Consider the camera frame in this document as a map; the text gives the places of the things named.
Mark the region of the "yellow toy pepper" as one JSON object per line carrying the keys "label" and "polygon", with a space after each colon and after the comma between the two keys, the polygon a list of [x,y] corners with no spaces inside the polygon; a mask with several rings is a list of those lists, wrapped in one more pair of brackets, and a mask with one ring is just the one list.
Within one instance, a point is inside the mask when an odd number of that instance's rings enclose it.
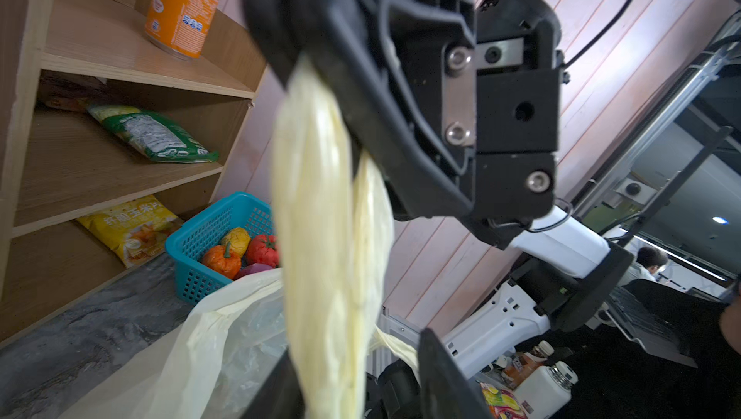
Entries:
{"label": "yellow toy pepper", "polygon": [[244,228],[237,227],[229,231],[221,239],[220,245],[225,248],[229,247],[231,254],[242,257],[247,251],[251,240],[251,236]]}

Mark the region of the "orange toy pumpkin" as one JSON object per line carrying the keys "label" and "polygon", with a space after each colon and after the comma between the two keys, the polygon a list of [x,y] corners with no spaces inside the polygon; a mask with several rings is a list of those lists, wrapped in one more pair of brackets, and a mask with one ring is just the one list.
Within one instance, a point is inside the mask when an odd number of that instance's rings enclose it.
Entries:
{"label": "orange toy pumpkin", "polygon": [[203,255],[201,263],[229,279],[234,279],[241,269],[241,257],[232,251],[230,243],[209,249]]}

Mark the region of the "person in background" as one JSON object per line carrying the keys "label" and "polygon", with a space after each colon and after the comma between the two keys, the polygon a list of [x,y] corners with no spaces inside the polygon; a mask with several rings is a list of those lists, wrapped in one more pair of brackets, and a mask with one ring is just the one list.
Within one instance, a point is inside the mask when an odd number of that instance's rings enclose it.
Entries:
{"label": "person in background", "polygon": [[669,257],[662,249],[641,247],[617,285],[623,287],[635,280],[655,282],[655,275],[667,265],[667,262]]}

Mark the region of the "wooden shelf unit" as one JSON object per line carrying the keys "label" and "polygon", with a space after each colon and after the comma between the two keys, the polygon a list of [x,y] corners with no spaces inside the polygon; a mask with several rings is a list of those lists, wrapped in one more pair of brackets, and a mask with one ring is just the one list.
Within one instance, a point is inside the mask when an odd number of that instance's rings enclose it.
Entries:
{"label": "wooden shelf unit", "polygon": [[[188,218],[223,184],[266,71],[221,0],[199,58],[146,37],[149,0],[1,0],[1,341],[9,344],[129,271],[79,218],[147,195]],[[42,102],[54,79],[154,110],[208,150],[157,164],[84,112]]]}

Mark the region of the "green snack packet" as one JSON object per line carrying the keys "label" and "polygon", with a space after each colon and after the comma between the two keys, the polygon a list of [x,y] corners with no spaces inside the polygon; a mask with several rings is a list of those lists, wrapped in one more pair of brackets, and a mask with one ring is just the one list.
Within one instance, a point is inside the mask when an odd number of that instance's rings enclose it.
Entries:
{"label": "green snack packet", "polygon": [[218,152],[204,147],[168,117],[135,106],[96,105],[87,110],[106,131],[119,137],[151,162],[209,164]]}

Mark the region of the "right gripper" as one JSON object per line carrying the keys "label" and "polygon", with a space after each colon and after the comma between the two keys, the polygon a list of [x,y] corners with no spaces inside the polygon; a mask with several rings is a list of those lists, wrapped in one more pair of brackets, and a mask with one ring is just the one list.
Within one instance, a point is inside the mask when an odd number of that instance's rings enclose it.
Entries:
{"label": "right gripper", "polygon": [[545,0],[242,0],[282,83],[307,56],[397,218],[507,247],[555,203],[562,31]]}

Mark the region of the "yellow chips packet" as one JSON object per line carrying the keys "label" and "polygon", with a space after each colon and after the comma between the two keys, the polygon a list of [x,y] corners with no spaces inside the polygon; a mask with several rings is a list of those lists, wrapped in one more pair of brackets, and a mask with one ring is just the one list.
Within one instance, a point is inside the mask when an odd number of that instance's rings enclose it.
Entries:
{"label": "yellow chips packet", "polygon": [[153,195],[81,216],[76,221],[127,268],[156,259],[165,251],[167,239],[183,225]]}

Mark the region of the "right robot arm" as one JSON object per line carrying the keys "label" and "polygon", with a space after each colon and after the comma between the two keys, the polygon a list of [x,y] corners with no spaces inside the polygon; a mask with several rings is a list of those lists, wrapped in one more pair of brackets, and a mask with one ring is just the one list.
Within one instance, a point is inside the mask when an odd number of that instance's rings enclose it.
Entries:
{"label": "right robot arm", "polygon": [[281,81],[301,54],[379,163],[398,220],[450,216],[529,260],[478,310],[485,355],[573,331],[602,305],[627,255],[555,211],[561,26],[544,0],[243,0]]}

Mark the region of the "yellow plastic grocery bag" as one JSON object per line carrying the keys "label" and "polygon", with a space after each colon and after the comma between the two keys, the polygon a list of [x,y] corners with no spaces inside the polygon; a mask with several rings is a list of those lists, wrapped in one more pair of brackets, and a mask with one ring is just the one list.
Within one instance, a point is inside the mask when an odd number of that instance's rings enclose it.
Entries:
{"label": "yellow plastic grocery bag", "polygon": [[367,360],[380,348],[419,367],[377,324],[395,225],[372,157],[351,156],[338,101],[300,58],[274,125],[278,270],[203,299],[173,333],[67,411],[69,418],[255,418],[281,355],[311,418],[365,413]]}

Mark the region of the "red toy tomato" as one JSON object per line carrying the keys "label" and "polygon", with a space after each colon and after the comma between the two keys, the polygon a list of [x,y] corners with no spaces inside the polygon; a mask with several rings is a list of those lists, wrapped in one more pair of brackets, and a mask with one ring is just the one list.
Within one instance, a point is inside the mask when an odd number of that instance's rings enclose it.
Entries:
{"label": "red toy tomato", "polygon": [[270,268],[277,268],[280,263],[280,255],[276,238],[272,235],[258,235],[254,237],[244,255],[249,265],[262,264]]}

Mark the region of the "white bottle background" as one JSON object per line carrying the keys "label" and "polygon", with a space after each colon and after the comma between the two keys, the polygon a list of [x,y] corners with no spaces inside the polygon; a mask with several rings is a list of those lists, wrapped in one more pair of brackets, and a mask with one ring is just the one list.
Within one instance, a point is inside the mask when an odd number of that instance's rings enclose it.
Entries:
{"label": "white bottle background", "polygon": [[540,366],[513,392],[527,418],[548,419],[570,402],[577,374],[563,361]]}

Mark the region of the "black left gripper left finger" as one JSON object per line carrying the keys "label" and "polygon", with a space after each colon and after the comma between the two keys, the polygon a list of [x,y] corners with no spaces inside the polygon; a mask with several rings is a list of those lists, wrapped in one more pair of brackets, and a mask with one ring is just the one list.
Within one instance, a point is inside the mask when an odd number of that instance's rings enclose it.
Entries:
{"label": "black left gripper left finger", "polygon": [[289,352],[280,357],[241,419],[301,419],[304,400]]}

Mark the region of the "teal plastic basket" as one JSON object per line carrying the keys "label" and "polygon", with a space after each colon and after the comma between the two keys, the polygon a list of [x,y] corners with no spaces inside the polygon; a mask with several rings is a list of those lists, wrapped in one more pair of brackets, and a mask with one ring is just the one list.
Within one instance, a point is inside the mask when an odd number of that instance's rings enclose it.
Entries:
{"label": "teal plastic basket", "polygon": [[175,263],[176,295],[197,304],[230,284],[231,279],[203,265],[201,259],[231,230],[241,227],[251,237],[274,233],[271,207],[249,193],[234,193],[187,220],[166,241]]}

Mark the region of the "orange soda can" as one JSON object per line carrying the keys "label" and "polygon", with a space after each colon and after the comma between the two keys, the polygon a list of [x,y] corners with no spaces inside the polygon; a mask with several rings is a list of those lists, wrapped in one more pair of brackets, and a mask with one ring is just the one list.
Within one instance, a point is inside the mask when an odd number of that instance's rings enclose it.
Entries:
{"label": "orange soda can", "polygon": [[158,48],[184,60],[201,55],[219,0],[151,0],[145,32]]}

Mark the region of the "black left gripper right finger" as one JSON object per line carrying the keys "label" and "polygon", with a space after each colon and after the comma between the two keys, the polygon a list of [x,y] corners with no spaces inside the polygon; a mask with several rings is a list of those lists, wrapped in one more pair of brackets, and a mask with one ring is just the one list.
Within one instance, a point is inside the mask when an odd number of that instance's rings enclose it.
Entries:
{"label": "black left gripper right finger", "polygon": [[482,393],[476,392],[465,380],[453,357],[429,328],[420,334],[418,362],[424,419],[492,417]]}

